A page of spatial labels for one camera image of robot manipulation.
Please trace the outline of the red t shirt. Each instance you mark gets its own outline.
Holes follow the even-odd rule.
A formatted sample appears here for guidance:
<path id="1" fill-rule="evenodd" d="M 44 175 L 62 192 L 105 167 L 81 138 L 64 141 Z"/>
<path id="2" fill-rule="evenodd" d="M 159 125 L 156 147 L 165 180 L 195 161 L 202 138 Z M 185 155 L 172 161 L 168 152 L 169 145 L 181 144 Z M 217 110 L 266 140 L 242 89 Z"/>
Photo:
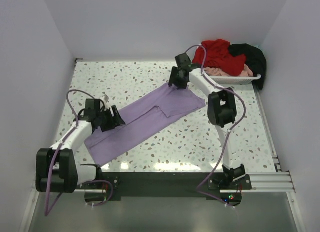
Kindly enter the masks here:
<path id="1" fill-rule="evenodd" d="M 229 52 L 230 42 L 223 39 L 203 41 L 206 49 L 204 68 L 218 68 L 230 76 L 239 76 L 245 68 L 246 56 L 232 56 Z"/>

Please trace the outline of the aluminium frame rail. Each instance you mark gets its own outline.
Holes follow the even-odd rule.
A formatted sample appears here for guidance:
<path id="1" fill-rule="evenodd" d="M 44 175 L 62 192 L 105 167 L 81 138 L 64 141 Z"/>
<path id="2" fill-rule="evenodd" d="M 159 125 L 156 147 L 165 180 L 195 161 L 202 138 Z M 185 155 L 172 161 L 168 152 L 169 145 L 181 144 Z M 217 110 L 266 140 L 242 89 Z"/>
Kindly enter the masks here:
<path id="1" fill-rule="evenodd" d="M 32 190 L 23 232 L 303 232 L 291 174 L 281 168 L 258 92 L 236 86 L 244 120 L 230 143 L 248 177 L 233 190 L 207 182 L 218 164 L 220 142 L 203 117 L 189 116 L 103 167 L 112 176 L 110 202 L 96 185 L 63 195 L 49 216 L 44 193 Z"/>

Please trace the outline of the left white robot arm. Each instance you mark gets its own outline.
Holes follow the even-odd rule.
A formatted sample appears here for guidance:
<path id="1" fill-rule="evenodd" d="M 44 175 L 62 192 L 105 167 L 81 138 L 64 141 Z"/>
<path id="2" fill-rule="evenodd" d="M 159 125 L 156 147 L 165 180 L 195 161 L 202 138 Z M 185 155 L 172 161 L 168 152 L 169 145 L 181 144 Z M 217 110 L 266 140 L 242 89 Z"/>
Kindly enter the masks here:
<path id="1" fill-rule="evenodd" d="M 75 159 L 80 146 L 95 130 L 112 130 L 125 122 L 115 105 L 82 109 L 67 133 L 49 148 L 36 155 L 35 186 L 39 192 L 72 193 L 80 184 L 99 188 L 104 177 L 99 165 Z"/>

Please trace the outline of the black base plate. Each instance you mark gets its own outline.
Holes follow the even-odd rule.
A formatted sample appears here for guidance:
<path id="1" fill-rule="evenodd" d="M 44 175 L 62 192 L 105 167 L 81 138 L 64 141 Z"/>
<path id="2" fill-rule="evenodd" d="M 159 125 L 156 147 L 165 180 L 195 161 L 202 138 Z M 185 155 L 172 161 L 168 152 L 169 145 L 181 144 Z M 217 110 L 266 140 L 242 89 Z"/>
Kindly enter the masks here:
<path id="1" fill-rule="evenodd" d="M 239 205 L 242 193 L 251 190 L 250 176 L 223 185 L 223 172 L 210 177 L 204 172 L 103 172 L 97 182 L 80 185 L 89 202 L 104 199 L 119 201 L 123 197 L 176 197 L 221 200 Z"/>

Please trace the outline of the pink t shirt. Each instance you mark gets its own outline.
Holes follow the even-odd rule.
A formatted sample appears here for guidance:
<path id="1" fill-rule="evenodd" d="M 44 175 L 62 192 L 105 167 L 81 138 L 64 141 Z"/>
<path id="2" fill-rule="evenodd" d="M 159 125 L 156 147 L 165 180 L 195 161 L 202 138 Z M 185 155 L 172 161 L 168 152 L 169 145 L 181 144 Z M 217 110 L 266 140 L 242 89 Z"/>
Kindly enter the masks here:
<path id="1" fill-rule="evenodd" d="M 204 71 L 209 75 L 209 76 L 226 76 L 230 77 L 231 75 L 224 72 L 220 68 L 210 68 L 206 67 Z M 252 70 L 245 64 L 243 71 L 238 75 L 238 77 L 254 77 L 254 73 Z"/>

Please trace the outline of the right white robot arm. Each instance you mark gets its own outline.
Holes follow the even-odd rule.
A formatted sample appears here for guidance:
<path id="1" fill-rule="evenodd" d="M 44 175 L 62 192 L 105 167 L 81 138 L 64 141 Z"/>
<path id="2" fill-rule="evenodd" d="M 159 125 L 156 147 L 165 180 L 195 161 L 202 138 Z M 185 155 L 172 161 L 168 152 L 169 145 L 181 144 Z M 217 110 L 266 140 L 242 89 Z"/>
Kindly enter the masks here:
<path id="1" fill-rule="evenodd" d="M 168 85 L 178 89 L 186 89 L 188 83 L 192 83 L 207 96 L 207 116 L 218 132 L 222 146 L 222 184 L 233 189 L 246 175 L 245 166 L 236 155 L 235 149 L 229 141 L 232 130 L 240 123 L 246 113 L 243 108 L 243 116 L 236 120 L 236 98 L 243 100 L 235 94 L 231 88 L 225 88 L 215 82 L 200 68 L 195 66 L 172 67 Z"/>

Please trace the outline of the white laundry basket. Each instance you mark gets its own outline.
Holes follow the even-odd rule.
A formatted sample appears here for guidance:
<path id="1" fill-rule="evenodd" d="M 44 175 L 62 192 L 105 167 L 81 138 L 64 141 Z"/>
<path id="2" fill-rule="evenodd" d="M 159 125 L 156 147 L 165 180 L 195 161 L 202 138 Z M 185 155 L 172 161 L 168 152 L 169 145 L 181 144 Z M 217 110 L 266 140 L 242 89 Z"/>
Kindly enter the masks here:
<path id="1" fill-rule="evenodd" d="M 192 62 L 195 64 L 198 64 L 198 65 L 205 64 L 206 56 L 207 56 L 206 49 L 205 48 L 202 49 L 199 47 L 195 52 L 195 55 L 194 55 Z M 258 74 L 257 76 L 254 76 L 254 77 L 237 77 L 237 76 L 230 76 L 230 77 L 210 76 L 210 77 L 212 77 L 214 80 L 216 80 L 220 84 L 222 84 L 222 83 L 224 83 L 224 84 L 232 84 L 232 83 L 233 84 L 248 84 L 254 80 L 260 79 L 261 75 Z"/>

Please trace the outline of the black t shirt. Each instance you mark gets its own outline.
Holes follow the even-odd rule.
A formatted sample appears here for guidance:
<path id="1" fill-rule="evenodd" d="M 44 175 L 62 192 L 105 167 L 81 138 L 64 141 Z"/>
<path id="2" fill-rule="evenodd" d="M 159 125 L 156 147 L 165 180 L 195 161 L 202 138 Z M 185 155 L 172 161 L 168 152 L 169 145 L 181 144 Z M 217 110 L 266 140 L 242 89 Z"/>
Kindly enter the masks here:
<path id="1" fill-rule="evenodd" d="M 245 64 L 253 72 L 253 75 L 261 75 L 261 78 L 254 80 L 253 83 L 259 90 L 263 90 L 267 74 L 267 60 L 263 52 L 247 43 L 231 44 L 228 47 L 228 51 L 234 57 L 239 55 L 246 56 Z"/>

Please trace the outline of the lilac t shirt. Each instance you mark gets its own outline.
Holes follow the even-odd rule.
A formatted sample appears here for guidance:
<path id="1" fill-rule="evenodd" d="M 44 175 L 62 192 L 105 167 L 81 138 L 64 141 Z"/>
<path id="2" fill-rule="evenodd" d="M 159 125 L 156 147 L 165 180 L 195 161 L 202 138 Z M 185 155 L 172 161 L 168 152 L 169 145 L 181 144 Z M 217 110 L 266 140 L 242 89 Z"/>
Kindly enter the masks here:
<path id="1" fill-rule="evenodd" d="M 119 111 L 124 125 L 96 129 L 85 146 L 94 162 L 104 165 L 205 104 L 189 89 L 163 84 Z"/>

